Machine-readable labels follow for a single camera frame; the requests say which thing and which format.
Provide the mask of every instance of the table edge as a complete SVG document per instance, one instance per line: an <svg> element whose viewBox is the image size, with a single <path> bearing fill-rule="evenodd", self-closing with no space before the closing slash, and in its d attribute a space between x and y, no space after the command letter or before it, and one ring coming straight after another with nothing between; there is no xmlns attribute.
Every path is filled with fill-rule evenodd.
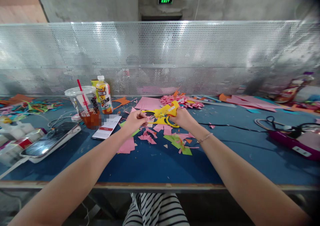
<svg viewBox="0 0 320 226"><path fill-rule="evenodd" d="M0 181L0 189L6 190L41 190L46 186L49 181L19 181L19 180L6 180ZM281 190L307 190L319 191L320 185L291 185L291 184L278 184ZM102 183L98 182L93 187L94 190L177 190L177 191L209 191L209 190L226 190L223 184L179 184L179 183Z"/></svg>

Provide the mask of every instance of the purple device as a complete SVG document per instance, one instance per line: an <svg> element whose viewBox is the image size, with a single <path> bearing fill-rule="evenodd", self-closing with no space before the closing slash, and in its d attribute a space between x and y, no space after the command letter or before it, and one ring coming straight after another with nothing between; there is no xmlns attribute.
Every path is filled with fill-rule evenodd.
<svg viewBox="0 0 320 226"><path fill-rule="evenodd" d="M303 140L302 140L302 136L301 136L300 141L303 141L303 142L308 141L308 143L310 143L310 146L307 146L307 145L303 144L302 142L300 142L296 139L293 139L280 131L269 130L268 133L272 139L274 139L274 140L278 141L279 143L283 144L284 146L296 151L297 153L299 153L300 155L302 155L306 159L320 160L320 144L319 144L320 134L318 134L316 132L310 132L308 135L306 135L304 137Z"/></svg>

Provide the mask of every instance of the thin bracelet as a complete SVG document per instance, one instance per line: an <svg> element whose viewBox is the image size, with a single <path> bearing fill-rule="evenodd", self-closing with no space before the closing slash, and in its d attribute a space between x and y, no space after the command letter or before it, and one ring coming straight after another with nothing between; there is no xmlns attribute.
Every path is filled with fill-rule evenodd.
<svg viewBox="0 0 320 226"><path fill-rule="evenodd" d="M198 140L197 143L201 143L203 141L205 141L207 138L209 138L210 135L213 135L213 133L208 134L207 136L205 136L203 139L201 139L200 141Z"/></svg>

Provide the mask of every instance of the workbench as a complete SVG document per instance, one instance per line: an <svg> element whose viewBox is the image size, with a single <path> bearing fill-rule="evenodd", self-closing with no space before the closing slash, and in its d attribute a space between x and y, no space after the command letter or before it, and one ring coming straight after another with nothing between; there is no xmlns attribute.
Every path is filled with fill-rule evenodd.
<svg viewBox="0 0 320 226"><path fill-rule="evenodd" d="M37 98L42 101L48 98ZM62 109L48 111L42 115L49 120L57 119L61 114L74 111L71 102L62 98ZM131 102L115 110L115 114L121 111L121 115L128 116L124 111L131 111L136 103ZM297 115L285 112L268 112L260 110L258 113L250 113L245 108L236 108L205 105L202 110L188 109L190 114L202 123L232 124L249 129L263 130L254 123L254 119L265 119L274 116L275 121L286 125L298 125L306 122L315 122L315 115L300 112ZM48 130L48 121L37 115L29 115L22 122L32 123L36 127ZM316 161L310 161L291 149L287 149L268 138L266 133L250 132L229 126L216 126L209 131L243 157L256 169L262 172L272 182L283 190L317 190L319 187L320 166ZM90 130L81 125L82 131L75 135L69 142L61 146L43 161L34 164L26 162L13 170L0 181L0 188L7 190L40 190L63 169L83 156L101 141L91 139L95 130ZM221 178L206 157L201 146L199 149L191 149L192 156L178 153L168 140L163 138L163 130L157 133L157 144L149 144L146 140L140 140L139 135L134 136L138 145L130 154L116 154L102 172L94 190L112 189L121 192L141 191L207 191L225 189ZM186 133L180 128L179 133ZM8 168L1 165L0 173Z"/></svg>

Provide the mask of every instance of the red straw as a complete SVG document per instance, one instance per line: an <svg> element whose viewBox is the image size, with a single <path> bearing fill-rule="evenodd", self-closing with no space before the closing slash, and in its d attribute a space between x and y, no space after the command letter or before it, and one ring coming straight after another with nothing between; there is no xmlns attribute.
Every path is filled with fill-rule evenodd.
<svg viewBox="0 0 320 226"><path fill-rule="evenodd" d="M83 97L83 100L84 100L84 104L86 105L87 110L88 110L88 113L89 113L88 103L87 103L87 101L86 101L86 98L84 97L84 93L83 93L83 90L82 90L82 87L81 87L81 84L80 84L79 79L77 79L77 81L78 81L79 88L80 88L80 90L81 90L81 92L82 92L82 97Z"/></svg>

